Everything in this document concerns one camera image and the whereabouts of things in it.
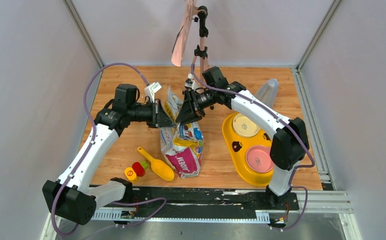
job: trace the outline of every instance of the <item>clear plastic bottle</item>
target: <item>clear plastic bottle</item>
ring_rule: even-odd
[[[278,81],[277,79],[271,78],[266,83],[264,83],[258,92],[255,94],[255,97],[263,102],[265,105],[267,105],[270,108],[274,107],[275,103],[275,97],[277,96],[278,92]]]

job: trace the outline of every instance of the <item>pink label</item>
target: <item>pink label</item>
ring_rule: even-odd
[[[192,174],[193,172],[197,172],[196,160],[190,148],[177,152],[173,156],[166,154],[166,157],[175,167],[178,175],[181,175],[180,173]]]

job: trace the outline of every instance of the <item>pet food bag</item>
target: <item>pet food bag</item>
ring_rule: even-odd
[[[175,122],[183,101],[171,88],[164,104],[166,114]],[[175,172],[182,178],[199,175],[203,154],[203,135],[197,122],[186,125],[177,124],[174,128],[160,129],[160,149]]]

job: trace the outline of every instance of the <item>pink plate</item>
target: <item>pink plate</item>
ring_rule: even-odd
[[[274,162],[269,156],[270,148],[255,145],[246,152],[246,162],[249,167],[257,173],[267,173],[274,168]]]

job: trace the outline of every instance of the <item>white wall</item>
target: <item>white wall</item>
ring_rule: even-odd
[[[386,1],[343,1],[303,73],[363,239],[386,239]]]
[[[183,0],[74,0],[107,64],[171,65]],[[205,5],[211,65],[295,65],[332,0],[198,0]],[[183,65],[199,44],[192,24]]]
[[[39,238],[42,186],[79,147],[97,68],[61,0],[0,0],[0,240]]]

